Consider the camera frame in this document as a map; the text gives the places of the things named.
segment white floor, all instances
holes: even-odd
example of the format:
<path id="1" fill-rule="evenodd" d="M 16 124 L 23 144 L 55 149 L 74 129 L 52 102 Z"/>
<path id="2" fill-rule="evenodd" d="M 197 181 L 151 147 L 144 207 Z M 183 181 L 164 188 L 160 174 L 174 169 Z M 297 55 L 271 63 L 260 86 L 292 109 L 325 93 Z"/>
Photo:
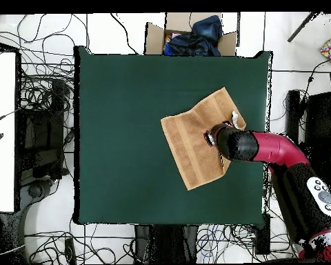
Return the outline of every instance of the white floor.
<path id="1" fill-rule="evenodd" d="M 237 55 L 242 57 L 253 57 L 260 50 L 271 50 L 274 53 L 272 64 L 272 107 L 271 119 L 280 117 L 284 113 L 282 102 L 289 90 L 305 90 L 308 77 L 312 69 L 320 62 L 325 61 L 325 57 L 319 52 L 327 40 L 331 38 L 331 17 L 319 15 L 288 43 L 288 37 L 298 28 L 309 12 L 242 12 L 240 25 L 240 46 L 237 48 Z M 61 34 L 67 34 L 74 41 L 75 45 L 89 46 L 93 53 L 117 53 L 129 54 L 126 43 L 126 34 L 123 28 L 109 14 L 77 14 L 71 17 L 70 14 L 48 14 L 42 19 L 41 29 L 37 38 L 45 37 L 53 32 L 63 30 L 69 23 L 68 28 Z M 21 37 L 26 41 L 33 40 L 39 25 L 41 14 L 28 15 L 19 26 Z M 143 53 L 143 42 L 145 37 L 145 24 L 152 22 L 163 27 L 164 13 L 137 13 L 126 14 L 119 13 L 117 17 L 126 27 L 129 36 L 130 45 L 140 54 Z M 16 42 L 18 39 L 5 32 L 11 32 L 17 35 L 17 26 L 22 20 L 23 15 L 1 15 L 0 16 L 0 41 L 10 45 L 17 46 L 8 37 Z M 87 23 L 90 43 L 86 38 Z M 237 14 L 223 13 L 223 30 L 230 32 L 236 30 Z M 46 39 L 43 49 L 46 52 L 65 54 L 60 55 L 46 54 L 46 63 L 60 63 L 62 58 L 73 62 L 72 59 L 72 40 L 64 36 L 55 36 Z M 42 41 L 32 43 L 22 43 L 29 50 L 42 50 Z M 41 62 L 43 55 L 36 52 L 34 56 L 29 50 L 23 55 L 26 62 Z M 34 67 L 30 64 L 24 64 L 29 74 L 36 74 Z M 325 63 L 320 66 L 318 72 L 314 75 L 314 81 L 310 84 L 309 94 L 326 92 L 331 90 L 329 72 L 331 72 L 331 63 Z M 73 126 L 72 118 L 68 121 L 69 126 Z M 284 131 L 284 118 L 273 121 L 270 124 L 272 132 L 282 133 Z M 73 142 L 68 146 L 67 151 L 73 151 Z M 74 169 L 73 154 L 66 155 L 68 168 L 72 172 Z M 52 234 L 51 231 L 69 231 L 69 222 L 74 207 L 74 186 L 70 176 L 64 177 L 58 191 L 46 198 L 41 203 L 35 204 L 29 211 L 26 220 L 25 233 L 35 234 L 47 232 L 48 235 L 59 236 L 61 233 Z M 279 214 L 277 202 L 272 200 L 271 208 Z M 95 224 L 86 225 L 86 243 L 90 244 L 91 236 L 96 228 Z M 72 224 L 72 233 L 75 237 L 81 237 L 83 241 L 84 227 Z M 272 219 L 272 235 L 285 233 L 284 224 L 280 219 Z M 108 247 L 111 248 L 117 259 L 124 255 L 123 244 L 129 244 L 130 239 L 111 239 L 107 237 L 134 237 L 134 226 L 131 225 L 107 225 L 99 224 L 94 233 L 93 246 L 95 249 Z M 28 254 L 33 253 L 39 245 L 47 240 L 46 237 L 27 237 Z M 83 245 L 76 243 L 77 254 L 83 253 Z M 112 261 L 112 255 L 108 251 L 99 252 L 105 262 Z M 229 246 L 223 261 L 226 263 L 251 262 L 252 258 L 242 248 L 238 246 Z M 37 260 L 46 259 L 43 253 L 37 255 Z M 203 262 L 203 256 L 199 253 L 199 263 Z M 92 257 L 86 261 L 89 263 L 101 263 L 97 257 Z M 120 263 L 132 263 L 131 257 L 123 258 Z"/>

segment brown towel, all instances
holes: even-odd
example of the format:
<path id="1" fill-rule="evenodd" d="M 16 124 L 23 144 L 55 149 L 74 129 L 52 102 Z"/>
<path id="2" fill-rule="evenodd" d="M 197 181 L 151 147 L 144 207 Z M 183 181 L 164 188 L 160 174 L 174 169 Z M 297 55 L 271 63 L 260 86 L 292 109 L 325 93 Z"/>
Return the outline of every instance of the brown towel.
<path id="1" fill-rule="evenodd" d="M 222 88 L 194 108 L 161 120 L 162 128 L 174 160 L 188 190 L 222 177 L 230 161 L 221 158 L 216 147 L 210 147 L 203 134 L 214 125 L 232 121 L 232 112 L 238 114 L 238 127 L 246 124 L 227 90 Z"/>

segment blue cloth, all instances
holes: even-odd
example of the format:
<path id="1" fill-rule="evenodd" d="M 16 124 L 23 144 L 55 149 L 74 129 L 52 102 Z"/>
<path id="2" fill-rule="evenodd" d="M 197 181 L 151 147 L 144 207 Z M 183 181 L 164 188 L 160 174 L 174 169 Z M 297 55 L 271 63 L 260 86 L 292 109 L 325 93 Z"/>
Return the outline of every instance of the blue cloth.
<path id="1" fill-rule="evenodd" d="M 164 55 L 167 55 L 167 56 L 172 56 L 174 55 L 174 52 L 172 51 L 172 49 L 170 48 L 169 46 L 169 43 L 167 43 L 165 45 L 165 48 L 164 48 Z"/>

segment black cable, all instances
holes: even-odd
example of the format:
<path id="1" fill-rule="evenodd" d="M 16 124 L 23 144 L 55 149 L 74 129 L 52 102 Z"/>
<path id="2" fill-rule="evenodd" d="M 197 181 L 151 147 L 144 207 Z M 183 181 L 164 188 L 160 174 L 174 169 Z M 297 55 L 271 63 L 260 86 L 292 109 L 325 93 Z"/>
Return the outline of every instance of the black cable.
<path id="1" fill-rule="evenodd" d="M 51 259 L 50 262 L 51 262 L 51 264 L 53 265 L 54 261 L 58 261 L 58 264 L 61 265 L 61 262 L 60 262 L 59 258 L 60 258 L 62 255 L 63 255 L 63 256 L 66 256 L 66 254 L 65 254 L 65 252 L 61 252 L 61 251 L 59 251 L 59 249 L 58 249 L 58 247 L 57 247 L 57 245 L 56 245 L 56 241 L 57 241 L 58 239 L 61 239 L 61 238 L 66 238 L 66 236 L 69 236 L 69 237 L 73 238 L 74 241 L 78 242 L 79 244 L 82 244 L 83 247 L 84 247 L 84 250 L 85 250 L 86 248 L 89 249 L 88 252 L 84 252 L 84 255 L 85 255 L 85 254 L 88 254 L 88 253 L 92 253 L 93 256 L 97 256 L 97 258 L 99 259 L 100 262 L 102 262 L 103 264 L 106 264 L 106 263 L 103 261 L 103 259 L 99 256 L 98 252 L 99 252 L 99 251 L 109 251 L 109 252 L 112 253 L 113 258 L 114 258 L 114 260 L 112 261 L 111 264 L 113 264 L 113 263 L 116 262 L 115 253 L 114 253 L 114 252 L 112 251 L 112 249 L 110 249 L 110 248 L 100 248 L 100 249 L 95 250 L 95 249 L 93 249 L 90 245 L 88 245 L 88 244 L 84 244 L 83 242 L 79 241 L 79 240 L 78 240 L 78 239 L 77 239 L 72 233 L 69 233 L 69 232 L 63 232 L 63 231 L 59 231 L 59 232 L 51 232 L 51 233 L 62 233 L 62 234 L 61 234 L 60 236 L 50 236 L 50 237 L 47 239 L 46 242 L 44 242 L 42 245 L 40 245 L 40 247 L 38 247 L 38 249 L 37 249 L 35 252 L 33 252 L 33 254 L 31 254 L 31 255 L 29 256 L 29 262 L 30 262 L 30 263 L 33 263 L 33 261 L 34 261 L 35 257 L 37 256 L 37 254 L 39 254 L 39 253 L 45 253 L 46 255 L 48 255 L 48 251 L 54 251 L 57 257 L 56 257 L 55 259 Z M 53 247 L 47 247 L 48 244 L 54 244 L 54 248 L 53 248 Z"/>
<path id="2" fill-rule="evenodd" d="M 113 19 L 115 19 L 115 21 L 118 23 L 118 24 L 120 24 L 120 26 L 125 30 L 125 34 L 126 34 L 126 42 L 128 43 L 128 47 L 131 49 L 131 50 L 133 50 L 134 51 L 134 53 L 136 54 L 136 55 L 138 55 L 139 53 L 138 52 L 136 52 L 131 46 L 130 46 L 130 44 L 129 44 L 129 36 L 128 36 L 128 31 L 126 30 L 126 28 L 125 28 L 125 26 L 123 26 L 123 24 L 112 14 L 112 13 L 110 13 L 110 15 L 112 16 L 112 18 Z"/>
<path id="3" fill-rule="evenodd" d="M 191 31 L 192 31 L 192 27 L 191 27 L 191 25 L 190 25 L 191 14 L 192 14 L 192 12 L 190 13 L 190 16 L 189 16 L 189 26 L 190 26 L 190 28 L 191 28 Z"/>

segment cardboard box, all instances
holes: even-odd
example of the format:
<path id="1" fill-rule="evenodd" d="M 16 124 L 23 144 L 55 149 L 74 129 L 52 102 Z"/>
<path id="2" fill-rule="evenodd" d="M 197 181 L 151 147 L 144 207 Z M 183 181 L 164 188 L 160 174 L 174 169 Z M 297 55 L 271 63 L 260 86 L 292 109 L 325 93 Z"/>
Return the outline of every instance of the cardboard box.
<path id="1" fill-rule="evenodd" d="M 164 28 L 148 22 L 146 24 L 145 55 L 162 55 L 166 35 L 171 35 L 173 32 L 189 33 L 194 23 L 212 15 L 218 15 L 221 19 L 222 12 L 167 12 Z M 220 38 L 217 48 L 221 56 L 235 56 L 236 44 L 237 32 L 230 32 Z"/>

